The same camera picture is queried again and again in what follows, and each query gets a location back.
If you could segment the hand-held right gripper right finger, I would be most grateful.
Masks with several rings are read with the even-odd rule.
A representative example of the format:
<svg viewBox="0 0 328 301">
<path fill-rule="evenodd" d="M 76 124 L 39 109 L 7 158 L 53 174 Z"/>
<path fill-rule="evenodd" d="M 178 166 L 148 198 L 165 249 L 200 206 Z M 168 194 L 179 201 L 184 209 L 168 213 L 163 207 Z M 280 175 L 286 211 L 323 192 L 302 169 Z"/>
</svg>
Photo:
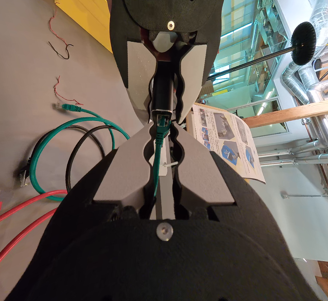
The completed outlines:
<svg viewBox="0 0 328 301">
<path fill-rule="evenodd" d="M 211 206 L 230 206 L 235 200 L 210 151 L 177 123 L 170 126 L 172 158 L 177 161 L 173 178 L 174 215 L 188 220 L 197 212 L 208 215 Z"/>
</svg>

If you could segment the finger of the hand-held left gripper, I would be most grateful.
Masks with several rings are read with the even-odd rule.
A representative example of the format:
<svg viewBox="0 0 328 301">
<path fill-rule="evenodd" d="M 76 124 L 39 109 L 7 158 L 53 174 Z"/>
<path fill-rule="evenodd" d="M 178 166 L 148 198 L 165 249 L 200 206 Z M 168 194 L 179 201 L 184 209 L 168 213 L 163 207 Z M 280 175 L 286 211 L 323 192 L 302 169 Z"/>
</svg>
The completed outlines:
<svg viewBox="0 0 328 301">
<path fill-rule="evenodd" d="M 177 122 L 183 122 L 195 103 L 202 88 L 207 45 L 193 46 L 182 58 L 180 72 L 182 77 L 182 108 L 176 115 Z"/>
<path fill-rule="evenodd" d="M 127 93 L 137 118 L 149 123 L 149 86 L 156 70 L 156 59 L 142 43 L 127 42 L 128 88 Z"/>
</svg>

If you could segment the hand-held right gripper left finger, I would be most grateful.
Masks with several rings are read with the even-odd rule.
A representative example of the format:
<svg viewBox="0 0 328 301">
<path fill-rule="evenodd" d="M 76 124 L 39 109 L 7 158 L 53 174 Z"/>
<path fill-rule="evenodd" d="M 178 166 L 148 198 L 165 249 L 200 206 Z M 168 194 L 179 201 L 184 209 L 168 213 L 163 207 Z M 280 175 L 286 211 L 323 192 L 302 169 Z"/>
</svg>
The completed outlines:
<svg viewBox="0 0 328 301">
<path fill-rule="evenodd" d="M 141 219 L 151 218 L 155 135 L 156 126 L 150 122 L 117 149 L 93 198 L 95 202 L 132 206 Z"/>
</svg>

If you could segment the black ethernet splitter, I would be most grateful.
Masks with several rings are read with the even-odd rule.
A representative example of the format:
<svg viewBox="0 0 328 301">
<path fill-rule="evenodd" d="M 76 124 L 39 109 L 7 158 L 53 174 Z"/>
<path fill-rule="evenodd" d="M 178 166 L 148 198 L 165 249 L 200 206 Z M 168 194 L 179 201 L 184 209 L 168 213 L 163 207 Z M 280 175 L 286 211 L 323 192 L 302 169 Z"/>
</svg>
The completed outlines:
<svg viewBox="0 0 328 301">
<path fill-rule="evenodd" d="M 174 106 L 174 70 L 172 62 L 158 61 L 153 78 L 153 90 L 151 94 L 151 120 L 158 123 L 158 119 L 165 117 L 170 121 Z"/>
</svg>

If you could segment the silver metal pipes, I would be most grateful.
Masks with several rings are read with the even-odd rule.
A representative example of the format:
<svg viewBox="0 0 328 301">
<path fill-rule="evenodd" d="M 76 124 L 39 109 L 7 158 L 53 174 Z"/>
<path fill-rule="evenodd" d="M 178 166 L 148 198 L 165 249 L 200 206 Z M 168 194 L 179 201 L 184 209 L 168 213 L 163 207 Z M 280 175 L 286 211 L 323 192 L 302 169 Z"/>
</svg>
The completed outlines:
<svg viewBox="0 0 328 301">
<path fill-rule="evenodd" d="M 282 165 L 325 165 L 328 164 L 328 145 L 322 140 L 299 145 L 292 148 L 278 149 L 258 154 L 261 167 Z"/>
</svg>

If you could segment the yellow plastic bin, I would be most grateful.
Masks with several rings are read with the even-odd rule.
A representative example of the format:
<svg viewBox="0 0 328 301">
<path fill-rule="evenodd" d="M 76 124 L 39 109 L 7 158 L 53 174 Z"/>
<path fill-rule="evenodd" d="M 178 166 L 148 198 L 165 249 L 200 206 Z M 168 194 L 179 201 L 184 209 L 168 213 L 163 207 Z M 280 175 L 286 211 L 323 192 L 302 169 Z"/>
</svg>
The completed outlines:
<svg viewBox="0 0 328 301">
<path fill-rule="evenodd" d="M 110 12 L 107 0 L 54 0 L 58 7 L 108 51 L 110 42 Z"/>
</svg>

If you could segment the wooden beam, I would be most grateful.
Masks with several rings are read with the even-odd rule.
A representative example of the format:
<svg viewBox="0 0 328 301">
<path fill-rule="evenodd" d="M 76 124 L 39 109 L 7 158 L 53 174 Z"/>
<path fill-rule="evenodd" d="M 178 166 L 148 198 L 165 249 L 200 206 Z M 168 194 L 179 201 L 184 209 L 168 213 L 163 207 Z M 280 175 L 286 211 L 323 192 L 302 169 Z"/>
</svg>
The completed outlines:
<svg viewBox="0 0 328 301">
<path fill-rule="evenodd" d="M 285 110 L 242 119 L 249 128 L 264 127 L 303 118 L 317 117 L 328 113 L 328 101 L 310 103 Z"/>
</svg>

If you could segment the black pole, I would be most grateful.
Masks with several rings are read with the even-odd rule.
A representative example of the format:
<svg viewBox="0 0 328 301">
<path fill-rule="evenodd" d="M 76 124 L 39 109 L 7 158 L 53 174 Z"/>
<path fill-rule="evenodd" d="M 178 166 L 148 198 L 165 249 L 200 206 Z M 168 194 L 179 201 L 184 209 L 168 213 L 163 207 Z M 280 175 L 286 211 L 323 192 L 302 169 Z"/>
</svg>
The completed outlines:
<svg viewBox="0 0 328 301">
<path fill-rule="evenodd" d="M 230 74 L 232 72 L 250 67 L 263 61 L 270 60 L 272 58 L 276 58 L 286 53 L 291 53 L 292 60 L 296 65 L 305 65 L 309 63 L 313 58 L 316 49 L 316 43 L 317 37 L 314 26 L 310 22 L 302 22 L 295 28 L 292 34 L 290 47 L 224 70 L 222 72 L 210 75 L 206 81 Z"/>
</svg>

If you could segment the silver ventilation duct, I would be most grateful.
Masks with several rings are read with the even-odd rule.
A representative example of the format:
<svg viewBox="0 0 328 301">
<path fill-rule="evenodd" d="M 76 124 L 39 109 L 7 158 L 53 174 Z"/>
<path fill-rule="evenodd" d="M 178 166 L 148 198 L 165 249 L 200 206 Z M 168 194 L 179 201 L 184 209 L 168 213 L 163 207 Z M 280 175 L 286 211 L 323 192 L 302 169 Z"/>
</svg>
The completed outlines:
<svg viewBox="0 0 328 301">
<path fill-rule="evenodd" d="M 327 0 L 308 0 L 312 8 L 309 22 L 316 34 L 313 55 L 306 51 L 306 64 L 293 60 L 282 73 L 282 83 L 302 105 L 327 99 Z"/>
</svg>

